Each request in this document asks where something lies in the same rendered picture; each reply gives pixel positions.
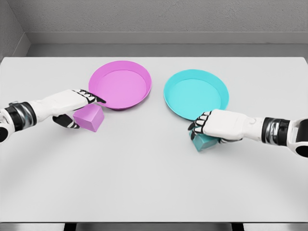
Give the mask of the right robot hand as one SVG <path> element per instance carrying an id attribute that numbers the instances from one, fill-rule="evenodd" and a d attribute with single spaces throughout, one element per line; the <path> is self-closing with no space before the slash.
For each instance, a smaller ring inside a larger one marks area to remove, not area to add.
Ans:
<path id="1" fill-rule="evenodd" d="M 220 143 L 240 141 L 244 138 L 244 125 L 248 116 L 214 109 L 204 112 L 197 117 L 189 126 L 191 140 L 199 134 L 220 138 Z"/>

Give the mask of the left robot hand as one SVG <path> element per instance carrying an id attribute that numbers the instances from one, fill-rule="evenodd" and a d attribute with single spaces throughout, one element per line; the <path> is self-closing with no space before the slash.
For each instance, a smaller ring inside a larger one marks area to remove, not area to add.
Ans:
<path id="1" fill-rule="evenodd" d="M 52 120 L 64 128 L 79 129 L 80 126 L 68 113 L 91 103 L 106 103 L 105 100 L 86 90 L 65 90 L 48 97 L 52 103 Z"/>

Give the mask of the teal cube block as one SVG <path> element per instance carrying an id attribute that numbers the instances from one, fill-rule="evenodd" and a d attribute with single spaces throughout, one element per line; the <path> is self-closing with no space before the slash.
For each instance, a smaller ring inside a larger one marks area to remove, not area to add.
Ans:
<path id="1" fill-rule="evenodd" d="M 192 140 L 196 150 L 199 152 L 216 145 L 218 141 L 219 138 L 207 136 L 205 134 L 197 134 Z"/>

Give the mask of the pink cube block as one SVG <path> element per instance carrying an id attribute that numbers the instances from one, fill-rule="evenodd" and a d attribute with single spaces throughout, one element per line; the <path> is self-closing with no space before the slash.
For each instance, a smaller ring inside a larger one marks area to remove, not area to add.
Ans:
<path id="1" fill-rule="evenodd" d="M 81 128 L 96 132 L 104 120 L 104 113 L 99 105 L 88 104 L 76 110 L 73 118 Z"/>

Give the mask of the cyan round plate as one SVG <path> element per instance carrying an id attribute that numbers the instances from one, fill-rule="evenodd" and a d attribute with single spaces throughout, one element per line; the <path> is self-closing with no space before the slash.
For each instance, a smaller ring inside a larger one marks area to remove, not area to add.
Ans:
<path id="1" fill-rule="evenodd" d="M 190 121 L 203 112 L 225 110 L 230 98 L 227 86 L 220 78 L 198 69 L 174 74 L 166 82 L 163 94 L 170 110 Z"/>

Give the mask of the pink round plate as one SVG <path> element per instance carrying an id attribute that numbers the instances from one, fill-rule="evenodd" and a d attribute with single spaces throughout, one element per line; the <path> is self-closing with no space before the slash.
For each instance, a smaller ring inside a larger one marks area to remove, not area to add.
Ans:
<path id="1" fill-rule="evenodd" d="M 152 87 L 150 73 L 132 61 L 113 61 L 99 67 L 90 77 L 89 92 L 104 99 L 105 107 L 131 108 L 143 101 Z"/>

